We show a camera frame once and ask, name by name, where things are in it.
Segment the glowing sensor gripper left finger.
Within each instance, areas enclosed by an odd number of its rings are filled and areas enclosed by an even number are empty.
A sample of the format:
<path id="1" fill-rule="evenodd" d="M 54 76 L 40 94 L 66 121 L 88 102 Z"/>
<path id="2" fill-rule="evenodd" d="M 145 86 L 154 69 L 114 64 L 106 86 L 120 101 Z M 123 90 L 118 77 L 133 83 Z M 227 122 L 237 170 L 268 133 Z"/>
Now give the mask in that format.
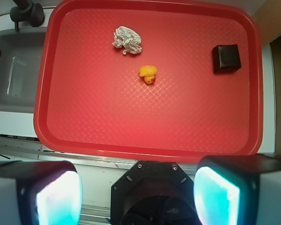
<path id="1" fill-rule="evenodd" d="M 82 180 L 68 161 L 0 161 L 0 225 L 76 225 Z"/>

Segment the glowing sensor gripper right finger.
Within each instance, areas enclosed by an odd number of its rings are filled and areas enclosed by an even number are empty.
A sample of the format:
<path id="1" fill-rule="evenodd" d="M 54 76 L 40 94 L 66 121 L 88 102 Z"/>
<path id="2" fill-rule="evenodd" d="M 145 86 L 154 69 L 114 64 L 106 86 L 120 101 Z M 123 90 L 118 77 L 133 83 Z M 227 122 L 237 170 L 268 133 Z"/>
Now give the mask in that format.
<path id="1" fill-rule="evenodd" d="M 205 156 L 193 194 L 203 225 L 281 225 L 281 155 Z"/>

